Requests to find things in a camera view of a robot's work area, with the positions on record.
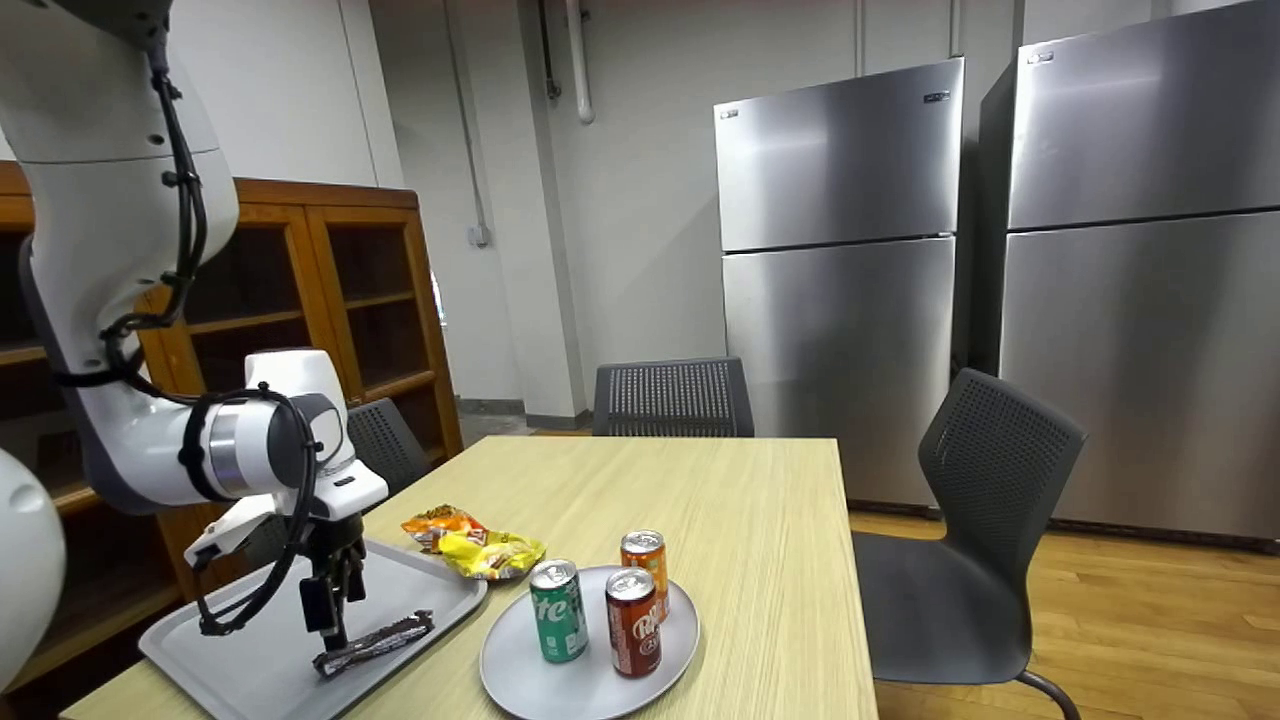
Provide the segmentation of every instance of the wooden floor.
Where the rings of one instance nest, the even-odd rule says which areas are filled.
[[[939,536],[932,521],[852,517],[859,533]],[[1085,720],[1280,716],[1280,556],[1047,536],[1032,563],[1036,662]],[[1022,685],[881,685],[886,720],[1061,716]]]

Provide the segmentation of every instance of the refrigerator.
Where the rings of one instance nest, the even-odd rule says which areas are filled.
[[[949,394],[960,93],[956,59],[710,110],[754,436],[835,436],[846,502],[932,506],[915,444]]]
[[[1085,428],[1061,517],[1280,536],[1280,6],[1028,45],[1000,376]]]

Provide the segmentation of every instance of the chair backrest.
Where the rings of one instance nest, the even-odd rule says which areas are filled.
[[[738,360],[594,368],[594,436],[754,436]]]
[[[346,412],[357,456],[386,480],[391,494],[427,476],[432,456],[402,424],[391,400],[366,400]]]
[[[918,442],[949,546],[1022,589],[1081,433],[996,376],[963,368]]]

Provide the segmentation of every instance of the chair leg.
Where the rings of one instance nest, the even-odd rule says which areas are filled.
[[[1014,680],[1028,685],[1028,690],[1036,690],[1036,691],[1043,691],[1047,700],[1056,700],[1056,707],[1064,714],[1064,720],[1081,720],[1075,700],[1073,700],[1056,680],[1036,676],[1036,673],[1020,673]]]

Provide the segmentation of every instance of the wooden cabinet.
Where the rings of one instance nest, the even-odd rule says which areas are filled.
[[[79,480],[79,442],[14,290],[26,229],[25,182],[0,165],[0,447],[47,483],[70,556],[54,628],[21,685],[193,595],[179,548],[221,511],[117,517]],[[432,461],[460,451],[411,192],[240,182],[232,246],[203,263],[184,320],[145,331],[145,357],[159,388],[199,398],[235,388],[261,347],[323,347],[346,403],[386,398]]]

